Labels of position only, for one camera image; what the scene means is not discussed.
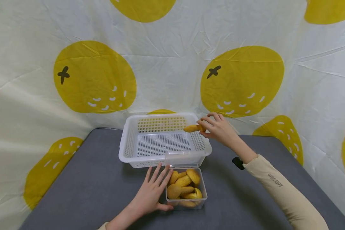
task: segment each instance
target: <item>beige sleeve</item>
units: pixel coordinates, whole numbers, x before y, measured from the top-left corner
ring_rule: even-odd
[[[98,230],[106,230],[106,225],[108,222],[104,223]]]
[[[264,157],[258,155],[244,167],[264,186],[294,229],[328,229],[317,209]]]

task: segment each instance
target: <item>right hand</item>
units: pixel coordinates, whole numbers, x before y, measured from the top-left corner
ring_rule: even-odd
[[[214,138],[221,144],[233,149],[235,142],[241,141],[231,124],[226,121],[222,114],[209,113],[197,121],[198,124],[206,128],[210,133],[200,132],[206,138]]]

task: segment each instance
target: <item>clear plastic container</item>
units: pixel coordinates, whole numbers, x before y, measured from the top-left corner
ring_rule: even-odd
[[[182,173],[187,169],[194,169],[198,172],[201,178],[198,185],[193,183],[188,186],[198,188],[202,193],[202,199],[168,199],[167,198],[167,187],[165,188],[165,199],[166,203],[174,206],[174,210],[187,210],[187,209],[201,209],[204,202],[207,200],[206,186],[204,185],[204,179],[201,169],[198,167],[202,164],[206,155],[201,151],[180,151],[180,152],[168,152],[165,157],[165,164]]]

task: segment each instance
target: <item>fingers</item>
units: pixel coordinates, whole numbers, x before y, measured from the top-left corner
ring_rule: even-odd
[[[214,138],[214,135],[213,135],[212,133],[200,132],[199,134],[201,134],[201,135],[204,136],[205,138]]]
[[[157,175],[158,175],[158,172],[160,172],[161,165],[162,165],[161,162],[158,163],[158,165],[157,165],[157,167],[156,167],[156,169],[155,169],[155,172],[153,173],[153,175],[152,175],[152,177],[151,177],[151,179],[150,179],[149,182],[151,182],[151,183],[155,182],[155,180],[156,180],[156,178],[157,178]]]
[[[222,121],[225,120],[225,117],[224,117],[221,113],[219,113],[218,116],[220,117],[220,119],[221,119]]]
[[[208,117],[213,116],[216,121],[221,121],[221,118],[217,113],[209,113],[207,114]]]
[[[201,121],[207,121],[208,123],[210,123],[211,125],[215,125],[216,124],[216,121],[212,120],[211,118],[209,117],[202,117],[201,118]]]
[[[168,182],[170,181],[170,177],[172,177],[173,174],[173,170],[170,169],[170,172],[168,173],[168,175],[165,177],[164,181],[161,183],[160,188],[164,189],[166,187],[166,185],[168,184]]]
[[[152,167],[149,167],[147,170],[146,178],[144,179],[144,183],[148,183],[149,176],[151,175]]]
[[[169,169],[170,169],[170,165],[165,166],[165,168],[160,173],[160,176],[158,176],[157,180],[155,181],[155,183],[157,183],[158,186],[160,186],[160,183],[161,183],[163,177],[166,175],[167,170],[169,170]]]
[[[173,210],[173,206],[171,205],[163,205],[162,203],[157,204],[157,209],[161,211],[170,211]]]

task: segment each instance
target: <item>white backdrop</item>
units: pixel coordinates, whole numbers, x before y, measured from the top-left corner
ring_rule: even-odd
[[[0,229],[92,129],[158,109],[276,136],[345,215],[345,0],[327,4],[0,0]]]

